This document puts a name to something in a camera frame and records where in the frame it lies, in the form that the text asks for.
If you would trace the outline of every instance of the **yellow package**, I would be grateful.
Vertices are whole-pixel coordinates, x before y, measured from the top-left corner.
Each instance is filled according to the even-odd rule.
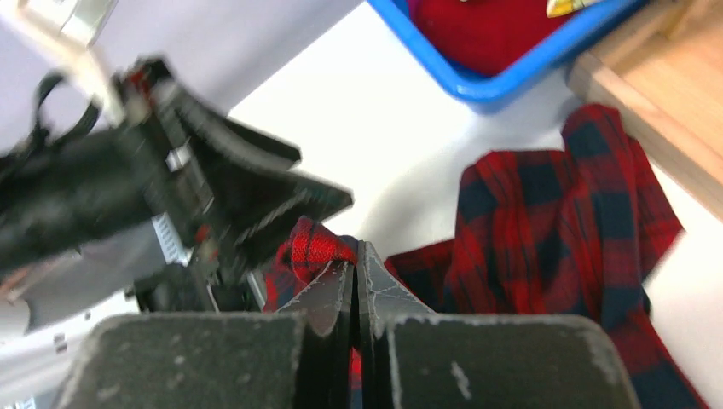
[[[547,17],[559,17],[593,5],[602,0],[547,0]]]

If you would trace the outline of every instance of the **red and black plaid fabric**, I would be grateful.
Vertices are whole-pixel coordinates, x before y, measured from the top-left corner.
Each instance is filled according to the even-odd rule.
[[[589,105],[564,151],[492,152],[461,177],[454,238],[392,256],[386,267],[440,313],[578,314],[616,345],[644,408],[707,407],[649,318],[642,283],[682,227],[617,111]],[[267,272],[274,311],[350,237],[299,221]],[[361,386],[358,356],[352,367]]]

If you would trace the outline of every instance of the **plaid shirt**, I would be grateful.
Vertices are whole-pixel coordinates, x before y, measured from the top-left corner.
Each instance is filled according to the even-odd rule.
[[[682,227],[618,113],[574,112],[564,151],[491,152],[462,174],[454,238],[386,267],[440,313],[578,314],[612,339],[643,408],[707,407],[649,318],[642,283]],[[301,219],[266,274],[274,311],[329,260],[356,262],[350,237]],[[361,387],[356,351],[352,384]],[[353,394],[359,407],[360,394]]]

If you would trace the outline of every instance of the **blue basket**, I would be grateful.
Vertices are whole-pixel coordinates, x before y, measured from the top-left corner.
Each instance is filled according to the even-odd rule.
[[[421,65],[452,96],[495,111],[555,66],[575,57],[638,10],[646,0],[604,0],[578,12],[504,72],[484,77],[444,58],[409,19],[408,1],[368,0]]]

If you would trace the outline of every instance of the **blue bin rim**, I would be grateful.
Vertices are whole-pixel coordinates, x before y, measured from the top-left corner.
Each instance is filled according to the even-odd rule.
[[[504,72],[481,81],[463,78],[391,0],[367,0],[419,63],[452,96],[464,101],[488,103],[522,85],[557,62],[591,32],[640,3],[638,0],[604,0],[578,12],[557,31],[509,66]]]

